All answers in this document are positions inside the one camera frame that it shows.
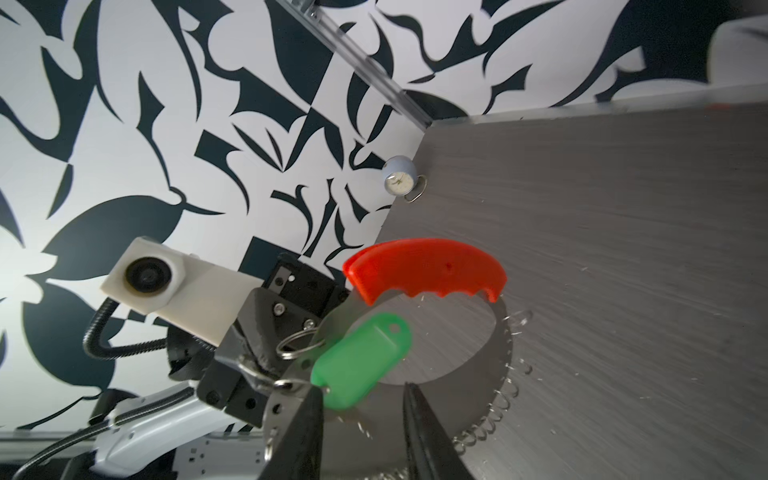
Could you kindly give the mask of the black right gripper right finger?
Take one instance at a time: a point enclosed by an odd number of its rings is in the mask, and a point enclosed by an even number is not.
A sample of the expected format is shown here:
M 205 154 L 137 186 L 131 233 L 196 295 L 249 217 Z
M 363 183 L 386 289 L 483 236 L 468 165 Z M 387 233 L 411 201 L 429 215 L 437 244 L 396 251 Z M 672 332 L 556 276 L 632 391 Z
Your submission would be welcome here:
M 417 384 L 404 385 L 403 421 L 409 479 L 474 479 Z

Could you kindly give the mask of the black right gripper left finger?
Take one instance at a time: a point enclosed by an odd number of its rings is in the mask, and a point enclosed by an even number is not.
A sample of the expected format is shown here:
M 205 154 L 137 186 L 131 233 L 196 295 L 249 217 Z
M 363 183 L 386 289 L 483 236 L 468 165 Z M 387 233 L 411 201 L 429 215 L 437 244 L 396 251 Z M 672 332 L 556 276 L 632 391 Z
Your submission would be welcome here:
M 264 410 L 259 479 L 319 479 L 323 425 L 322 389 L 311 383 L 275 383 Z

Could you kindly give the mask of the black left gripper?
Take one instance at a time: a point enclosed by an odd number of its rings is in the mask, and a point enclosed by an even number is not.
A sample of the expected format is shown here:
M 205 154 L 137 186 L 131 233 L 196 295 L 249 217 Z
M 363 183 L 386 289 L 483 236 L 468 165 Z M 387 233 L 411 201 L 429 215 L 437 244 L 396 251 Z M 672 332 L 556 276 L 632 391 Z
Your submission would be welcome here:
M 277 354 L 278 344 L 308 321 L 319 324 L 349 295 L 339 274 L 329 277 L 289 253 L 259 277 L 262 285 L 247 295 L 196 389 L 201 402 L 253 428 L 262 426 L 270 389 L 248 381 L 239 360 L 252 361 L 271 380 L 281 378 L 290 362 Z

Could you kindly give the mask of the red handled keyring tool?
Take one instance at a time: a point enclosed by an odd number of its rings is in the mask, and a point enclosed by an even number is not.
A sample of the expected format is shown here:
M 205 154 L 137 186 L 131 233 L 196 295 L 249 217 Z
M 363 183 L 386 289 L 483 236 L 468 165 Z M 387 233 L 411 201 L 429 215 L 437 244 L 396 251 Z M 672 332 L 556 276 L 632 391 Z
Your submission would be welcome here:
M 509 375 L 519 322 L 504 303 L 507 275 L 501 263 L 459 241 L 415 238 L 361 250 L 344 263 L 343 273 L 351 294 L 311 330 L 299 332 L 303 347 L 296 346 L 295 338 L 289 342 L 295 354 L 285 380 L 311 383 L 315 361 L 368 319 L 384 313 L 381 306 L 390 299 L 425 293 L 477 297 L 494 318 L 488 340 L 450 372 L 422 383 L 406 382 L 422 390 L 464 463 L 465 452 L 495 432 L 519 391 Z M 356 406 L 344 411 L 324 407 L 320 478 L 408 478 L 406 383 L 387 384 L 384 377 Z

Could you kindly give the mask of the key with green tag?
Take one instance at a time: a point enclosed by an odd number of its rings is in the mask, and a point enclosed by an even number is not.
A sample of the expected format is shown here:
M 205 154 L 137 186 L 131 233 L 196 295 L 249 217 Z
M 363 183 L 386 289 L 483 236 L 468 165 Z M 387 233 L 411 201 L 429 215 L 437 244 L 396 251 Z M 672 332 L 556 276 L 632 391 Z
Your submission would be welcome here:
M 362 401 L 411 347 L 412 332 L 402 317 L 376 314 L 315 361 L 310 382 L 323 392 L 325 408 L 348 410 Z

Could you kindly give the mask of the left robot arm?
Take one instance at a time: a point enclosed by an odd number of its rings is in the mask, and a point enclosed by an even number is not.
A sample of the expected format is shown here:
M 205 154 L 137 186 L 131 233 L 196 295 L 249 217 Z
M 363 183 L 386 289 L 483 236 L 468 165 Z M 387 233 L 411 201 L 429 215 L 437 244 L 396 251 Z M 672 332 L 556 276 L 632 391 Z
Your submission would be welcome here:
M 290 254 L 278 256 L 264 283 L 245 282 L 238 314 L 198 323 L 175 317 L 165 339 L 112 347 L 102 340 L 118 302 L 107 299 L 94 315 L 84 348 L 97 359 L 164 349 L 178 386 L 150 397 L 122 390 L 102 393 L 89 427 L 42 450 L 15 473 L 33 479 L 55 455 L 93 439 L 91 451 L 69 460 L 64 479 L 171 479 L 176 449 L 236 420 L 262 424 L 269 395 L 287 390 L 293 359 L 288 344 L 348 297 L 341 273 L 327 277 Z

